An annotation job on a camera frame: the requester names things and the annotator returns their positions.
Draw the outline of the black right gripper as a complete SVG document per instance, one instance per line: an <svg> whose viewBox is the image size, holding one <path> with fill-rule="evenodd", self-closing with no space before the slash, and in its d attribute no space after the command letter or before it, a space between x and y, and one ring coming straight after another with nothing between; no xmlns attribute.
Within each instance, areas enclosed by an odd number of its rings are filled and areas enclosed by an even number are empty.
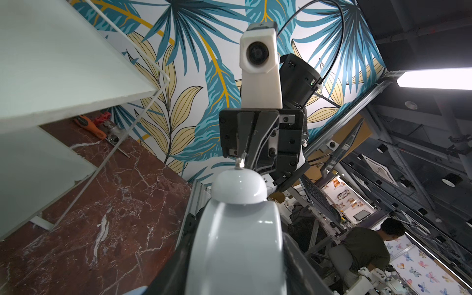
<svg viewBox="0 0 472 295"><path fill-rule="evenodd" d="M288 190L310 168L303 155L303 109L225 109L219 123L222 156L243 159L245 168L269 175L276 191Z"/></svg>

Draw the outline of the white metal twin-bell clock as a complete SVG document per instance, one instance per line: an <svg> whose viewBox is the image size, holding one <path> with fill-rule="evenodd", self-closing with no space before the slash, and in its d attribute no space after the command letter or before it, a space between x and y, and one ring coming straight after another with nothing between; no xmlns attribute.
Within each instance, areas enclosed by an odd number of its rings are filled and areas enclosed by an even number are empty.
<svg viewBox="0 0 472 295"><path fill-rule="evenodd" d="M197 227L187 295L285 295L283 237L264 178L242 158L220 173Z"/></svg>

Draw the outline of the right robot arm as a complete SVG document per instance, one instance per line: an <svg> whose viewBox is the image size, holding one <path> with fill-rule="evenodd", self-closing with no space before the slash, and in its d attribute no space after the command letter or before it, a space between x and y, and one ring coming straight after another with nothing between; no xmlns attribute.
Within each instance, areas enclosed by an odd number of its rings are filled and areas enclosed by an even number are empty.
<svg viewBox="0 0 472 295"><path fill-rule="evenodd" d="M269 175L283 192L310 167L302 153L309 137L306 104L321 76L295 54L280 60L281 109L225 109L219 119L223 156L243 157L247 169Z"/></svg>

